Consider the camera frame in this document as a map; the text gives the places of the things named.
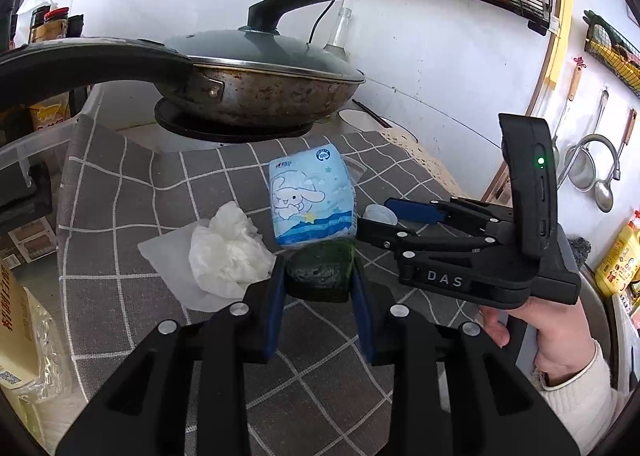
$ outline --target plastic bag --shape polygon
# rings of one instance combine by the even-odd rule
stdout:
[[[364,167],[351,162],[351,173],[329,144],[269,163],[271,218],[276,241],[298,248],[334,237],[355,236],[357,215],[351,178]]]
[[[367,168],[362,163],[354,160],[353,158],[350,158],[349,156],[342,156],[342,161],[347,167],[347,172],[349,173],[351,184],[355,186],[367,171]]]
[[[24,0],[18,8],[16,15],[18,16],[14,43],[15,47],[20,47],[29,41],[29,26],[31,24],[31,14],[36,8],[40,6],[50,5],[52,10],[55,10],[58,5],[52,0]]]

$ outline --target pot lid handle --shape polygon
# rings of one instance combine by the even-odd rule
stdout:
[[[184,84],[193,63],[158,42],[69,38],[0,53],[0,110],[111,80]]]
[[[240,29],[277,33],[278,22],[285,13],[326,1],[331,0],[263,0],[249,8],[247,26]]]

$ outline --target green sponge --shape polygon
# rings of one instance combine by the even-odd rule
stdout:
[[[287,293],[306,301],[347,302],[353,256],[354,246],[349,239],[305,246],[287,262]]]

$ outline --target power cord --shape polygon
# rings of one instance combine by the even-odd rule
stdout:
[[[335,0],[332,0],[329,3],[329,6],[327,6],[324,11],[320,14],[320,16],[318,17],[318,20],[316,21],[316,23],[314,24],[314,27],[311,29],[311,35],[309,35],[309,42],[307,42],[307,44],[311,44],[311,41],[314,39],[314,33],[316,32],[316,28],[318,27],[318,24],[320,23],[320,21],[322,20],[322,17],[324,17],[326,15],[326,13],[331,9],[331,6],[334,5]]]

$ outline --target gray checkered tablecloth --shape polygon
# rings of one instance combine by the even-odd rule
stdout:
[[[448,197],[422,166],[376,132],[329,140],[367,166],[356,186],[360,215],[388,197]],[[236,200],[265,245],[279,251],[268,208],[268,162],[325,143],[325,137],[287,138],[156,154],[93,119],[79,119],[60,191],[58,266],[66,333],[87,398],[160,321],[189,324],[208,317],[176,301],[138,243],[210,218]],[[442,225],[403,224],[422,235],[452,233]],[[429,320],[456,327],[475,316],[472,304],[399,285],[389,252],[365,243],[356,249],[371,280]],[[392,369],[369,367],[356,341],[350,303],[288,298],[276,356],[266,366],[245,366],[254,455],[373,455],[382,447]],[[195,453],[194,407],[185,426],[188,456]]]

